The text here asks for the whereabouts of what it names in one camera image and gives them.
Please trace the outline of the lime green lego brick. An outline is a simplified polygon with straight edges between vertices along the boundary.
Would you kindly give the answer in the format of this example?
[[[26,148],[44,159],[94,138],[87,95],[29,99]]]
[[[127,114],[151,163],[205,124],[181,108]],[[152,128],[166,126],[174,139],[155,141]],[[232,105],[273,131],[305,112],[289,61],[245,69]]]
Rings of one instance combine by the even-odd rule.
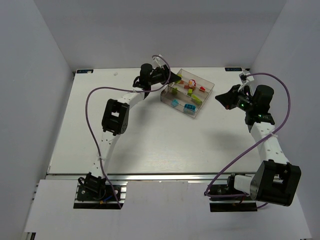
[[[172,88],[171,89],[171,94],[174,95],[174,96],[177,95],[178,94],[178,89],[177,88]]]

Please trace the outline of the red rounded lego brick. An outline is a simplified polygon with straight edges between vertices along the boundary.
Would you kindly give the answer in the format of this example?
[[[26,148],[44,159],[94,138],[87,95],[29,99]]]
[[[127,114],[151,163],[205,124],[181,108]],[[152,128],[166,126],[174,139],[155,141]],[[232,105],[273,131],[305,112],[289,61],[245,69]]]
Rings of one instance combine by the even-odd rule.
[[[197,83],[194,79],[190,79],[188,82],[189,89],[195,90],[197,86]]]

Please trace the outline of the lime green square lego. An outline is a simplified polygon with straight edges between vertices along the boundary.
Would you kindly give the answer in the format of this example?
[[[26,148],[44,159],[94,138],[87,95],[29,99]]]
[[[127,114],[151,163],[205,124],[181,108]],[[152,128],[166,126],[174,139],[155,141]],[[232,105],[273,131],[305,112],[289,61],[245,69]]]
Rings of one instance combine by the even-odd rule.
[[[188,95],[189,97],[191,97],[191,96],[193,95],[193,89],[192,89],[192,88],[188,89],[187,95]]]

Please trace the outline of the small light blue lego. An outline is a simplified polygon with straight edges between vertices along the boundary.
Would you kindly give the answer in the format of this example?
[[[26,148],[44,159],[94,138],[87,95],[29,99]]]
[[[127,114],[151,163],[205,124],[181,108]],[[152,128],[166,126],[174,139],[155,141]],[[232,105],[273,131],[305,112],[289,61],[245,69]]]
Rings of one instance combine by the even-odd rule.
[[[179,102],[178,102],[176,99],[174,99],[174,100],[171,102],[171,106],[174,107],[174,108],[176,108],[178,105],[179,105]]]

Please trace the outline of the lime green long lego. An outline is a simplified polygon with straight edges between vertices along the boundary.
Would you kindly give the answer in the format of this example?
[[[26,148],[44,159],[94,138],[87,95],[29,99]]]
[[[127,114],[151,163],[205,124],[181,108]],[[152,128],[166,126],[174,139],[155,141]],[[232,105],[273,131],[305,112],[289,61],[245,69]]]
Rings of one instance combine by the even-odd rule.
[[[197,105],[201,105],[203,103],[196,95],[192,95],[191,100]]]

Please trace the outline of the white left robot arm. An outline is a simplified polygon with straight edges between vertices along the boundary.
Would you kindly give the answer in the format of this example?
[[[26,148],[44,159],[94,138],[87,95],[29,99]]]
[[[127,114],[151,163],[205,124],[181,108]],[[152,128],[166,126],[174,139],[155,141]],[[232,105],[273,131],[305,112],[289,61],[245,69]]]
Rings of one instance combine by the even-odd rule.
[[[97,159],[89,171],[93,176],[103,178],[107,175],[107,168],[116,143],[127,130],[130,109],[143,101],[149,93],[157,92],[166,85],[181,79],[179,75],[171,72],[167,65],[154,68],[151,64],[144,63],[140,67],[139,75],[133,81],[132,90],[105,86],[97,87],[89,92],[85,101],[85,120],[97,148]],[[121,98],[107,101],[101,120],[102,138],[98,143],[89,121],[88,106],[91,95],[103,89],[121,91],[126,94]]]

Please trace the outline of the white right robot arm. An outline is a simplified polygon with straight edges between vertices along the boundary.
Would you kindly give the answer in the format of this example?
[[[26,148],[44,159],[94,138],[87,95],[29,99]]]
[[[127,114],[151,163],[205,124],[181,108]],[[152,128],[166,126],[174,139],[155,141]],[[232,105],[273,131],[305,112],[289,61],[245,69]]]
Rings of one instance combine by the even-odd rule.
[[[261,164],[254,174],[232,174],[228,177],[228,192],[248,194],[252,200],[290,206],[301,178],[299,166],[292,165],[275,136],[275,122],[269,113],[274,90],[258,85],[254,94],[248,86],[234,85],[215,98],[227,110],[239,108],[245,112],[245,124],[257,143]]]

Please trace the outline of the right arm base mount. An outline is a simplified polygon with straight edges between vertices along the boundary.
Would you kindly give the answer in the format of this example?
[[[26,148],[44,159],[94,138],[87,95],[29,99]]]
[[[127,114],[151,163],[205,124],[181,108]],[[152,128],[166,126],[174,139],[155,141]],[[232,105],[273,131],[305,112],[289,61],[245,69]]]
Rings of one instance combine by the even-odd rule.
[[[226,195],[241,194],[240,191],[228,187],[227,184],[214,184],[211,186],[210,195],[218,195],[209,199],[211,213],[240,213],[257,212],[258,207],[250,196],[226,197]]]

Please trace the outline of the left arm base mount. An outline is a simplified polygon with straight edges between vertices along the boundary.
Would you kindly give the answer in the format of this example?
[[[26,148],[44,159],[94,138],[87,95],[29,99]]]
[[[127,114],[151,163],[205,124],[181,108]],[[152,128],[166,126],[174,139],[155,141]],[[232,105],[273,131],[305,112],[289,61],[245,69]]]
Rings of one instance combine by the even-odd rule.
[[[77,179],[77,189],[74,198],[74,209],[82,210],[120,210],[125,197],[122,196],[123,186],[111,186],[106,178],[93,176],[89,172],[85,177]]]

